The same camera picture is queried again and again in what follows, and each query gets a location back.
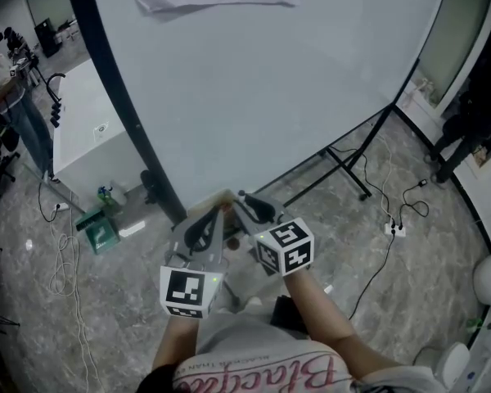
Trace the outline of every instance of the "white toilet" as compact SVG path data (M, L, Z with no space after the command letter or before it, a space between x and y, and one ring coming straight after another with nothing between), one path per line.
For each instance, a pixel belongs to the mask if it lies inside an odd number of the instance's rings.
M424 348L415 360L419 367L429 367L435 378L450 391L462 375L471 354L460 342L452 344L446 350Z

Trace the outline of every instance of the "white power cord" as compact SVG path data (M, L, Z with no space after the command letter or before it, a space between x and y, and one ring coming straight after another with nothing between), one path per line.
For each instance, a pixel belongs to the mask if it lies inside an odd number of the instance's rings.
M422 79L420 84L418 84L410 93L404 92L404 93L406 93L407 96L403 99L402 109L407 110L409 108L413 98L415 97L416 92L421 92L422 90L424 90L424 88L428 88L429 86L432 86L432 85L433 85L433 83L430 82L428 79Z
M70 199L73 200L73 193L70 193ZM88 370L88 364L86 363L85 356L84 354L87 354L89 357L89 360L91 361L92 367L95 370L95 377L98 380L98 383L100 384L100 387L104 393L106 393L106 390L104 389L104 386L101 383L101 380L98 376L98 369L97 366L95 365L94 360L92 359L91 355L91 349L89 347L89 341L88 337L86 335L85 329L85 322L83 321L82 317L82 311L80 308L80 294L79 294L79 286L78 286L78 269L79 269L79 260L80 260L80 242L79 239L73 236L73 210L70 209L70 236L67 236L67 234L62 233L58 239L56 239L55 234L53 232L52 228L52 220L56 216L56 210L53 210L51 213L51 218L49 222L49 230L51 231L51 236L53 241L56 243L56 260L55 260L55 268L54 268L54 273L49 279L49 284L48 284L48 290L55 296L62 296L62 297L69 297L69 296L74 296L74 306L75 306L75 317L76 317L76 323L79 326L79 333L78 333L78 339L79 339L79 344L80 344L80 349L82 351L82 362L83 366L85 367L85 382L86 382L86 393L89 392L89 370ZM64 262L64 258L62 255L62 252L66 249L68 245L71 245L71 250L72 250L72 261L71 262ZM69 292L65 292L65 288L67 287L67 275L65 273L65 267L70 266L71 268L71 273L73 274L73 287L72 290ZM58 276L59 274L63 276L64 281L61 283L61 288L58 289Z
M389 173L387 174L387 177L385 178L385 181L384 183L382 183L382 189L381 189L381 192L382 192L382 197L381 197L381 200L380 200L380 208L390 217L390 219L392 221L394 221L394 218L393 218L393 215L391 215L391 213L385 209L384 207L384 193L385 193L385 184L387 183L387 181L390 179L390 176L391 176L391 172L393 172L393 164L391 163L392 159L393 159L393 154L391 153L391 149L390 149L390 146L387 144L387 141L385 140L385 138L383 138L380 134L377 134L376 135L382 142L384 142L385 144L385 148L387 148L387 151L389 152L390 154L390 159L389 159Z

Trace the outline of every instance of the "black pants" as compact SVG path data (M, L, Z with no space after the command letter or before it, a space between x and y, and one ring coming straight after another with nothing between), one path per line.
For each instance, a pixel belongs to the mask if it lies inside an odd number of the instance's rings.
M455 115L444 124L444 135L436 142L430 153L431 159L436 160L440 152L463 138L457 150L449 157L436 174L436 180L446 182L453 171L485 140L480 130L473 129L464 115Z

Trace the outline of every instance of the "person's arm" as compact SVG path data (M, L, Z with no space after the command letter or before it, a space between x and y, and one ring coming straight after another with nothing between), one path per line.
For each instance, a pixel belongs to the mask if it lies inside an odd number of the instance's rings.
M15 87L18 83L18 77L11 77L11 79L0 88L0 102L4 100L6 95Z
M284 279L311 339L335 350L353 377L361 379L375 371L401 365L378 354L360 340L353 325L309 271L302 269Z
M27 45L27 42L23 38L20 41L23 41L23 43L18 48L15 48L15 54L20 53L25 48L25 45Z
M195 356L197 334L198 319L170 317L153 361L153 370L168 364L180 364Z

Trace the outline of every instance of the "black cable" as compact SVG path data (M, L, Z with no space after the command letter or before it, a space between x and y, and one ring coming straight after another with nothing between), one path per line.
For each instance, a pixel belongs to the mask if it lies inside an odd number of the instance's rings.
M40 202L40 190L41 189L42 189L42 182L40 182L38 184L38 208L40 209L40 214L42 215L43 219L45 219L48 223L52 223L53 221L55 221L56 216L58 215L59 205L56 206L55 216L52 219L47 219L46 216L43 214L42 203Z
M387 252L385 253L385 259L384 259L384 263L382 264L382 266L376 271L376 273L371 277L371 279L369 280L369 282L367 283L367 285L364 287L364 289L362 290L362 294L360 294L360 296L358 296L358 300L357 300L357 304L354 306L354 310L353 310L353 313L351 313L351 315L349 316L349 320L351 320L354 316L354 314L357 312L357 308L358 308L358 305L360 304L360 300L362 299L362 296L364 295L364 293L366 292L366 290L369 288L369 286L371 285L373 279L376 278L376 276L381 272L381 270L385 267L385 264L387 263L387 259L389 258L390 256L390 250L391 250L391 245L393 245L393 242L394 242L394 235L393 235L393 238L391 239L391 242L390 242L390 245L387 247Z
M402 198L403 198L403 204L400 206L400 210L399 210L399 219L400 219L400 228L402 227L403 225L403 221L402 221L402 209L404 207L409 207L411 208L413 211L415 211L418 215L420 215L421 217L427 217L429 215L429 206L427 205L427 203L425 201L416 201L416 202L413 202L412 204L409 204L408 200L406 199L406 193L408 193L409 191L412 191L413 189L415 189L416 187L423 187L425 185L424 183L425 181L420 181L419 183L417 183L414 187L410 187L409 189L406 189L403 193L402 193ZM422 213L421 211L419 211L417 209L417 206L420 206L420 205L423 205L425 208L426 208L426 212Z
M359 150L358 148L350 148L349 150L340 150L340 149L338 149L336 147L333 147L332 149L335 150L335 151L338 151L339 153L349 153L351 151L357 151L357 150ZM370 187L375 188L385 198L385 203L387 204L387 208L385 210L388 211L389 217L392 218L391 215L389 214L389 210L390 210L390 199L387 197L387 195L385 195L382 192L382 190L379 187L376 187L371 182L369 182L369 180L367 179L367 162L368 162L368 160L367 160L366 155L363 154L363 153L362 153L362 157L365 160L365 162L363 164L363 179L366 181L367 185L369 185Z

